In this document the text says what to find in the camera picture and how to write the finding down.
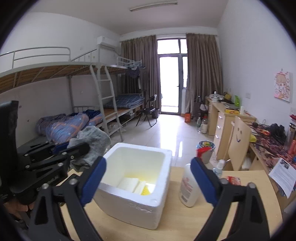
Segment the person's left hand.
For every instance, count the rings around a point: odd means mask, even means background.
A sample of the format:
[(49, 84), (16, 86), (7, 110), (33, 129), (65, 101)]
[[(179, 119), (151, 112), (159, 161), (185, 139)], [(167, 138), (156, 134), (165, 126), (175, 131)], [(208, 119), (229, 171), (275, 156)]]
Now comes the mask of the person's left hand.
[(27, 212), (28, 210), (32, 210), (34, 205), (34, 202), (29, 205), (23, 205), (17, 200), (12, 200), (4, 204), (8, 212), (10, 214), (13, 214), (14, 216), (19, 216), (20, 212)]

